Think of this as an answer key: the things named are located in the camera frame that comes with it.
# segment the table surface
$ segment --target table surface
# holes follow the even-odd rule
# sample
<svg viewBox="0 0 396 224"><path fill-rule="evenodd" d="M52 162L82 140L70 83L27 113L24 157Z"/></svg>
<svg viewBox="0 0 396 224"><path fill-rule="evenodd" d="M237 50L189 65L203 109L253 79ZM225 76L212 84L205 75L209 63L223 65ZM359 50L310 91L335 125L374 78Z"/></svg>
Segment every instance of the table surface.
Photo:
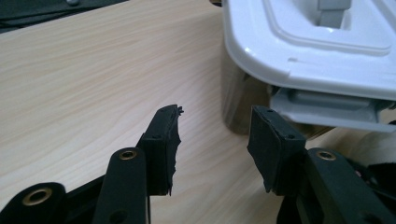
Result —
<svg viewBox="0 0 396 224"><path fill-rule="evenodd" d="M0 208L36 183L103 175L178 104L173 193L151 198L152 223L276 223L282 198L221 121L221 20L205 0L134 0L0 35ZM337 128L307 147L343 152L365 134Z"/></svg>

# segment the brass insert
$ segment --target brass insert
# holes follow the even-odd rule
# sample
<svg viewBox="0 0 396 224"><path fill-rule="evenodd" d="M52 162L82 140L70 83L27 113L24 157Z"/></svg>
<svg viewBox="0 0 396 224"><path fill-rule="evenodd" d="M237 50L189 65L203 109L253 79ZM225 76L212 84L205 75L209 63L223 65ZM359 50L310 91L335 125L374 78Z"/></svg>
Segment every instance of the brass insert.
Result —
<svg viewBox="0 0 396 224"><path fill-rule="evenodd" d="M52 194L52 189L50 188L36 189L30 192L28 195L26 195L23 198L22 203L26 206L33 206L36 204L40 204L46 201L51 194Z"/></svg>
<svg viewBox="0 0 396 224"><path fill-rule="evenodd" d="M325 161L335 161L337 159L334 154L328 151L318 151L317 156Z"/></svg>
<svg viewBox="0 0 396 224"><path fill-rule="evenodd" d="M120 159L123 161L128 161L137 156L136 151L128 150L128 151L123 151L120 153Z"/></svg>

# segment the black mechanical linkage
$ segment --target black mechanical linkage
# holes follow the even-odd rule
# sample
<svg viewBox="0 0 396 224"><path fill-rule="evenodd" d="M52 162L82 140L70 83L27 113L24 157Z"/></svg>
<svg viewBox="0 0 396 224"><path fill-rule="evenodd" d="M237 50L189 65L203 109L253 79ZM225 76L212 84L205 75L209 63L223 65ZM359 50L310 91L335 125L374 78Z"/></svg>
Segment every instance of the black mechanical linkage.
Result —
<svg viewBox="0 0 396 224"><path fill-rule="evenodd" d="M181 107L157 111L136 147L115 152L106 174L65 193L58 183L41 183L18 193L1 211L0 224L150 223L150 195L173 185L177 119Z"/></svg>
<svg viewBox="0 0 396 224"><path fill-rule="evenodd" d="M275 111L253 106L247 149L267 192L285 196L278 224L396 223L394 185L377 185L373 178L378 175L362 178L341 154L325 148L306 150L304 144L304 138ZM381 166L371 169L386 172Z"/></svg>

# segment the gray plastic part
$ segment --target gray plastic part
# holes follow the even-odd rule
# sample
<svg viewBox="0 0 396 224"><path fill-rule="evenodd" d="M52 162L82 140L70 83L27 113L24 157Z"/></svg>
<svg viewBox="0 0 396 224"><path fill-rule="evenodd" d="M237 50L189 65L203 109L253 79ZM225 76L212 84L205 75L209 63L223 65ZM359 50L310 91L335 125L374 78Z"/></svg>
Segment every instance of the gray plastic part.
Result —
<svg viewBox="0 0 396 224"><path fill-rule="evenodd" d="M318 0L319 26L341 28L344 11L350 9L351 0Z"/></svg>
<svg viewBox="0 0 396 224"><path fill-rule="evenodd" d="M350 8L351 0L318 0L319 10L347 10Z"/></svg>
<svg viewBox="0 0 396 224"><path fill-rule="evenodd" d="M324 10L320 14L319 26L339 29L343 22L344 10Z"/></svg>
<svg viewBox="0 0 396 224"><path fill-rule="evenodd" d="M386 133L396 131L396 125L379 121L379 112L393 107L395 102L281 88L271 98L270 105L286 119L298 123Z"/></svg>

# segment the wooden table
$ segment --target wooden table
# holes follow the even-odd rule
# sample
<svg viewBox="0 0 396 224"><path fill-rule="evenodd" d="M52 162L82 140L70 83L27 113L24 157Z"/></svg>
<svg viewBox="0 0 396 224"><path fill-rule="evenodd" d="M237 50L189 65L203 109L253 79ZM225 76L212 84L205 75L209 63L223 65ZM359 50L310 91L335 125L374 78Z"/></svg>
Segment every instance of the wooden table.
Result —
<svg viewBox="0 0 396 224"><path fill-rule="evenodd" d="M103 175L178 104L173 194L152 197L152 223L275 223L282 199L265 193L248 137L221 121L221 20L205 0L134 0L0 35L0 207L36 183L69 191Z"/></svg>

